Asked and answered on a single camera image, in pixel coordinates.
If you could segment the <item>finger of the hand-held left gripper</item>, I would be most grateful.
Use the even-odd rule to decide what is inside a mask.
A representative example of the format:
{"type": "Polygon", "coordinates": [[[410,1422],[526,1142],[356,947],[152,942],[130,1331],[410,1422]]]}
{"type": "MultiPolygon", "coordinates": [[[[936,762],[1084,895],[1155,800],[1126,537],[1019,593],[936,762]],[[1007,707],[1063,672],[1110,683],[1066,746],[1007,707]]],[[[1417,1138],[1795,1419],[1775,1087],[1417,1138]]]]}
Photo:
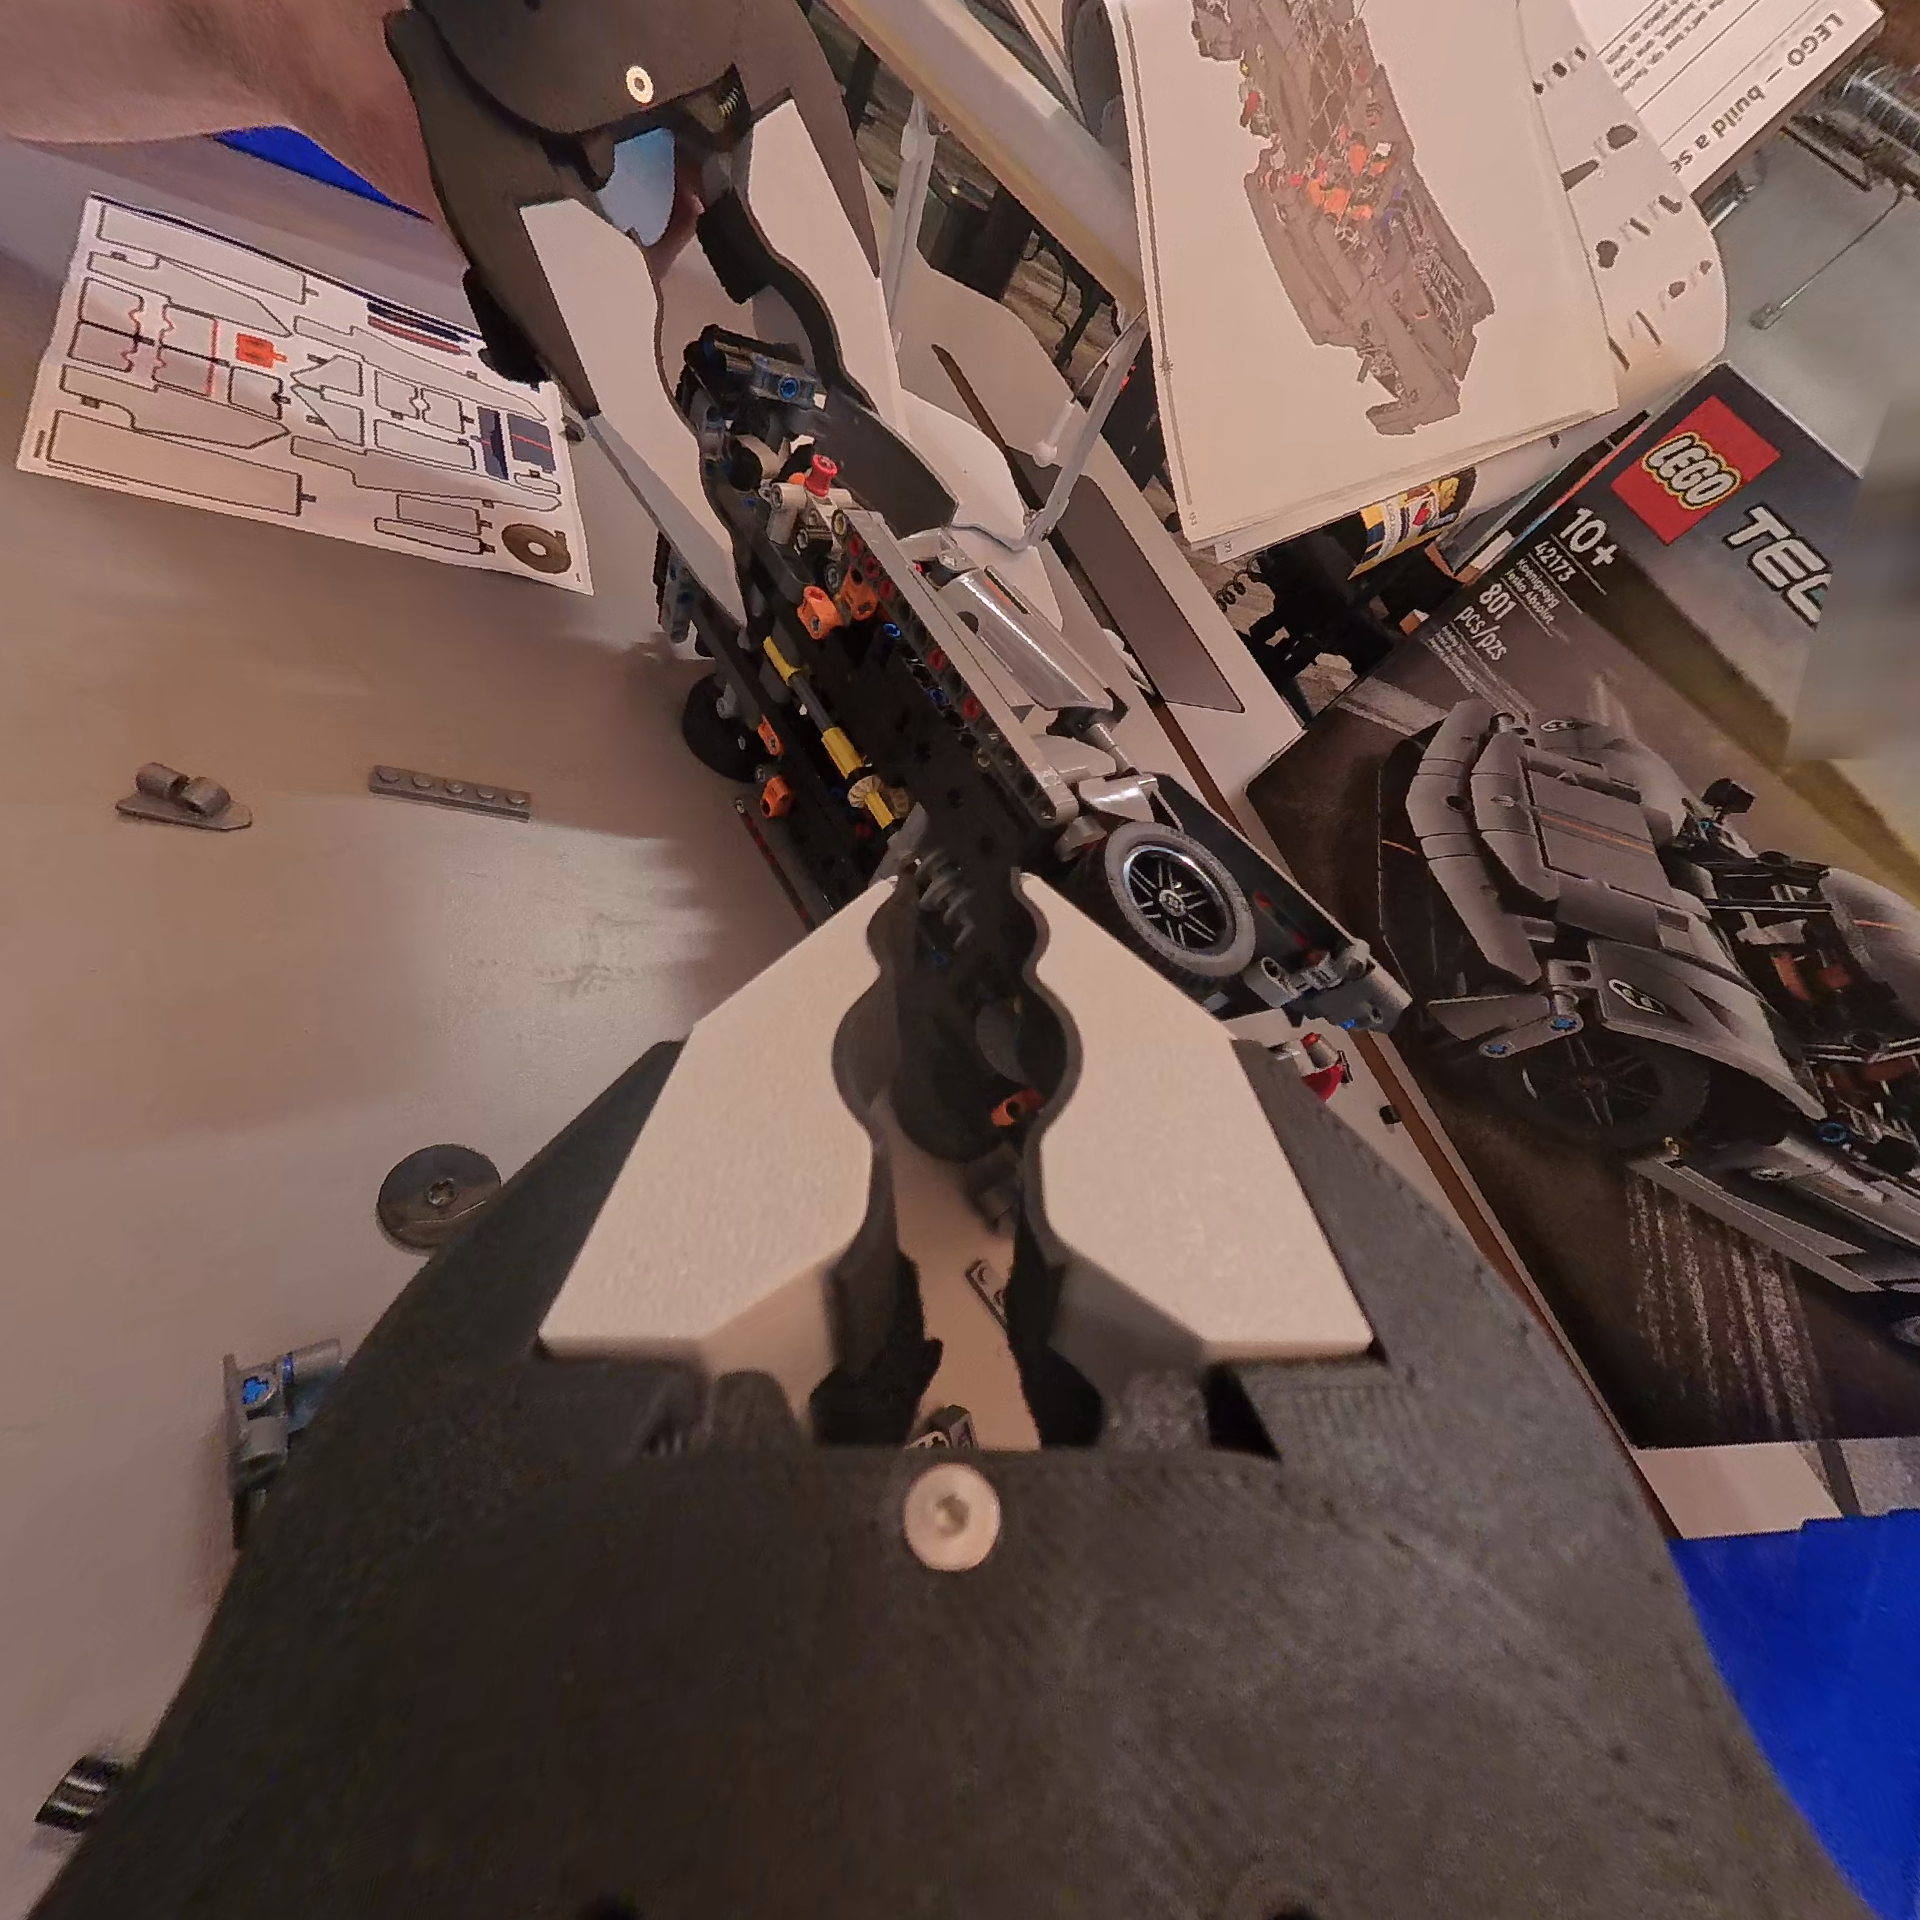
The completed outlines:
{"type": "Polygon", "coordinates": [[[843,203],[801,110],[763,115],[728,166],[729,181],[711,168],[697,222],[728,297],[772,321],[775,339],[801,346],[831,391],[904,434],[906,393],[865,207],[843,203]]]}
{"type": "Polygon", "coordinates": [[[697,585],[745,623],[731,531],[704,489],[704,456],[662,366],[662,304],[640,248],[576,200],[530,207],[521,225],[576,350],[584,418],[697,585]]]}

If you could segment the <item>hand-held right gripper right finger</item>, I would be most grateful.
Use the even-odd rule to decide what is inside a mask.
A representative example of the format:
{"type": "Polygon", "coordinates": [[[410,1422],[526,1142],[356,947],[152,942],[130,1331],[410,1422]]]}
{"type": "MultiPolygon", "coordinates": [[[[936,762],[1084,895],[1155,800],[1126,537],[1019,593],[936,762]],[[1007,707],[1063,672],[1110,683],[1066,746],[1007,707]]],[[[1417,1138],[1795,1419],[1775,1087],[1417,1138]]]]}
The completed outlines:
{"type": "Polygon", "coordinates": [[[1355,1361],[1376,1345],[1241,1050],[1140,955],[1032,874],[1024,985],[1063,1072],[1022,1150],[1009,1343],[1046,1449],[1087,1449],[1132,1384],[1201,1402],[1228,1368],[1355,1361]]]}

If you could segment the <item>grey lego car chassis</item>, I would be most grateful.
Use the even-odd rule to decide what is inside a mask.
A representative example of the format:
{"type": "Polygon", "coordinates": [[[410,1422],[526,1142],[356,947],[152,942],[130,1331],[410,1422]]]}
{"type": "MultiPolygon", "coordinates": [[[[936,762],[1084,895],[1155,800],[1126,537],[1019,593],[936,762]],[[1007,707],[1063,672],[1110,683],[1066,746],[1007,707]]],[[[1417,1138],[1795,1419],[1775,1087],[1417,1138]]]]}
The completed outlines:
{"type": "Polygon", "coordinates": [[[895,1104],[960,1165],[1011,1160],[1066,1043],[1024,967],[1035,877],[1220,1021],[1394,1029],[1410,997],[1179,778],[1032,591],[976,559],[944,483],[792,343],[710,325],[678,403],[731,535],[728,614],[662,543],[673,640],[713,661],[689,746],[753,781],[826,911],[904,877],[918,906],[895,1104]]]}

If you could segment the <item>person's left forearm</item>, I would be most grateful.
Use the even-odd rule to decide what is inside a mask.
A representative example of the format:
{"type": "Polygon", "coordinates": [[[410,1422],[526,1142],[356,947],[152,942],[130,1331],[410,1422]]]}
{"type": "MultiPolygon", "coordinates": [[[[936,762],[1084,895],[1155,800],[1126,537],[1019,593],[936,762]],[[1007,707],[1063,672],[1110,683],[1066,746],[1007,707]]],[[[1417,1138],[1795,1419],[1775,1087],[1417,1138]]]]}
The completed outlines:
{"type": "Polygon", "coordinates": [[[4,2],[2,134],[128,144],[290,128],[442,225],[384,39],[398,2],[4,2]]]}

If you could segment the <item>scattered loose lego pieces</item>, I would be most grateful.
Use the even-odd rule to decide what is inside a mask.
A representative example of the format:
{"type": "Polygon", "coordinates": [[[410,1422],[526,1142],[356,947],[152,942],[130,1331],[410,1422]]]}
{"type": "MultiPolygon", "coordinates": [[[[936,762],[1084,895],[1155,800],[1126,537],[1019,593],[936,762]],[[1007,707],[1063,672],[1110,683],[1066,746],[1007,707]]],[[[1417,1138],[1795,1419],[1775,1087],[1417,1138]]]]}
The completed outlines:
{"type": "Polygon", "coordinates": [[[980,1449],[1030,1451],[1041,1443],[1003,1325],[1003,1293],[1003,1269],[986,1257],[924,1275],[924,1333],[942,1351],[921,1392],[921,1433],[954,1429],[947,1410],[960,1409],[980,1449]]]}

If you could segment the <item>black round lego disc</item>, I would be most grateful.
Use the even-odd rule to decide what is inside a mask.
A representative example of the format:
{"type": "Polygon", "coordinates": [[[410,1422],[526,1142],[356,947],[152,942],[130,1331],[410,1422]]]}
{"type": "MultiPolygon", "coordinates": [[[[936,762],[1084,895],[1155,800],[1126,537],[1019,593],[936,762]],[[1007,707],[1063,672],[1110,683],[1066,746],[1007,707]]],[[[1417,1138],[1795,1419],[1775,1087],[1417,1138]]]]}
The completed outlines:
{"type": "Polygon", "coordinates": [[[432,1143],[402,1157],[376,1195],[376,1223],[402,1250],[432,1253],[502,1191],[497,1165],[464,1143],[432,1143]]]}

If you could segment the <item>lego sticker sheet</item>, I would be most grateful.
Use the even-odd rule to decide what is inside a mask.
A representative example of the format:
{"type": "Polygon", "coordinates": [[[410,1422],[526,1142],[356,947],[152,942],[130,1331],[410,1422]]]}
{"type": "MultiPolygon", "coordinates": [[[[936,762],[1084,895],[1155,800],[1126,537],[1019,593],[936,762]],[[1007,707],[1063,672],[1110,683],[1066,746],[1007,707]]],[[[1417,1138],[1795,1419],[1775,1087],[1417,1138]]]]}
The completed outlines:
{"type": "Polygon", "coordinates": [[[566,425],[470,327],[91,195],[16,464],[593,593],[566,425]]]}

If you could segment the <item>small grey lego plate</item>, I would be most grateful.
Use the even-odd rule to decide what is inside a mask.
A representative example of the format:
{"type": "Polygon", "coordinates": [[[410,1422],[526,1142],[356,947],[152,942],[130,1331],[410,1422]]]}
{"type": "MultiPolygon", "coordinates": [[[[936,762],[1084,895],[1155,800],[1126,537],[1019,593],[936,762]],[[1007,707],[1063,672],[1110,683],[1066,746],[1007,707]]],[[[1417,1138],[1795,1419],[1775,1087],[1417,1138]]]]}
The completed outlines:
{"type": "Polygon", "coordinates": [[[431,775],[393,765],[377,765],[369,771],[369,793],[384,800],[474,811],[513,823],[528,823],[534,819],[534,799],[515,787],[431,775]]]}

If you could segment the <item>small grey lego subassembly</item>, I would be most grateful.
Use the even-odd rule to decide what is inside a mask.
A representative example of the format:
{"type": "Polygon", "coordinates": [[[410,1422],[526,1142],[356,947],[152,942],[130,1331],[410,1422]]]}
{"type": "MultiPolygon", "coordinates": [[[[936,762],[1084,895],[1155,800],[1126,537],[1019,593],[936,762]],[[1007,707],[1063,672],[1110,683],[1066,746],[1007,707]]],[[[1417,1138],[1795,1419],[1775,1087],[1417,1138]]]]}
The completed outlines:
{"type": "Polygon", "coordinates": [[[249,1525],[284,1473],[295,1441],[313,1422],[344,1368],[338,1339],[257,1363],[225,1355],[223,1438],[234,1551],[244,1549],[249,1525]]]}

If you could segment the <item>colourful lego leaflet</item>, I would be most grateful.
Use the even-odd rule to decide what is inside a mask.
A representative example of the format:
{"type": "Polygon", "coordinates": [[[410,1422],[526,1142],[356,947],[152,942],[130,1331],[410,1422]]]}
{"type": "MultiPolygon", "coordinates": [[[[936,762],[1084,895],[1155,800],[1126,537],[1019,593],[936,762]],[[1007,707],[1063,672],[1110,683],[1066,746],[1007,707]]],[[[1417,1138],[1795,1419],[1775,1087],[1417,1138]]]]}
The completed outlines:
{"type": "Polygon", "coordinates": [[[1367,503],[1334,525],[1335,545],[1348,559],[1348,581],[1407,554],[1428,547],[1457,526],[1476,493],[1480,470],[1463,467],[1432,483],[1367,503]]]}

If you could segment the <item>small grey lego piece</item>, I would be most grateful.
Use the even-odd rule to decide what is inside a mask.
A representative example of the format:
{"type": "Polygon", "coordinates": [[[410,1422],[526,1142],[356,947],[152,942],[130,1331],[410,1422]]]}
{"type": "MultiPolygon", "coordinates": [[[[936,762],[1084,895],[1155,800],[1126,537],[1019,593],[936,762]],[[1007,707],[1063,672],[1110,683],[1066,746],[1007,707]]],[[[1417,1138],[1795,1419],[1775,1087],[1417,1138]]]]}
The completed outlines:
{"type": "Polygon", "coordinates": [[[240,833],[255,823],[251,807],[225,785],[186,775],[163,762],[147,762],[135,771],[135,787],[115,805],[115,814],[126,821],[203,833],[240,833]]]}

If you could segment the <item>white book stand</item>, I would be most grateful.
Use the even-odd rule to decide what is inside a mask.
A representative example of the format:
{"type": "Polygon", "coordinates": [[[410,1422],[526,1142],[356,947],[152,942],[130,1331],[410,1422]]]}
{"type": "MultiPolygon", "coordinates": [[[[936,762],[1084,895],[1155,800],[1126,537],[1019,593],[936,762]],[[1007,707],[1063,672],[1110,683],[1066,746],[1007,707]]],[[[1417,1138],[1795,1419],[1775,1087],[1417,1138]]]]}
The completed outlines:
{"type": "Polygon", "coordinates": [[[884,248],[906,240],[904,383],[1024,457],[1035,489],[1066,406],[1087,413],[1139,306],[1134,200],[1070,104],[1058,6],[802,6],[884,248]]]}

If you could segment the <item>blue storage bin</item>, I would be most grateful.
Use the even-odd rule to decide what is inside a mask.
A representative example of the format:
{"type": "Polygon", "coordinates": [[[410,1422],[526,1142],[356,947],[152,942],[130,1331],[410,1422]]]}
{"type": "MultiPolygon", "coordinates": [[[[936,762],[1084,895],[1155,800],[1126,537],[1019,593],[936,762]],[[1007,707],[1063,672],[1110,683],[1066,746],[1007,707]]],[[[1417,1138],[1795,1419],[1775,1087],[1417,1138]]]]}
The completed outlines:
{"type": "Polygon", "coordinates": [[[1918,1514],[1672,1544],[1726,1687],[1882,1919],[1918,1915],[1918,1514]]]}
{"type": "Polygon", "coordinates": [[[313,142],[312,137],[279,127],[262,127],[262,128],[232,128],[216,135],[208,135],[218,144],[227,146],[234,154],[244,154],[257,160],[265,160],[279,168],[286,174],[310,178],[321,186],[330,186],[342,190],[351,197],[356,197],[369,203],[377,203],[384,208],[393,208],[408,213],[408,218],[418,222],[432,222],[431,213],[418,213],[417,208],[406,207],[402,201],[391,200],[369,178],[356,174],[352,168],[338,162],[331,154],[322,150],[322,144],[313,142]]]}

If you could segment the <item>open instruction booklet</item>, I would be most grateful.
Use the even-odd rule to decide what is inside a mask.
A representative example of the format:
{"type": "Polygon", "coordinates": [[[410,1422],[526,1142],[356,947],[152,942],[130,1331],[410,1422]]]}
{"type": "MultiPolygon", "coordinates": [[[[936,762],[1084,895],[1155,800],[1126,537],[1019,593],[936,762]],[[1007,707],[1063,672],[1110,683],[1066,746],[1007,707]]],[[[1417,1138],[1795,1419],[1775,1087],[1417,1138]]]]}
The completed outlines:
{"type": "Polygon", "coordinates": [[[1716,242],[1579,6],[1104,6],[1169,478],[1223,559],[1667,395],[1716,242]]]}

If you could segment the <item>white printed paper sheet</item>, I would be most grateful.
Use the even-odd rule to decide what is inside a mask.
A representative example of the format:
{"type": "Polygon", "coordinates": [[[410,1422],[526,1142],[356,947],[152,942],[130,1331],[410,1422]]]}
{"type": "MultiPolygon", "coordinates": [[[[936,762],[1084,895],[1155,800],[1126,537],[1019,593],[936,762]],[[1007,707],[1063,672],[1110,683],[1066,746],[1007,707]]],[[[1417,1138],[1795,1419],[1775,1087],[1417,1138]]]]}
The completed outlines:
{"type": "Polygon", "coordinates": [[[1703,197],[1883,31],[1876,2],[1574,2],[1688,192],[1703,197]]]}

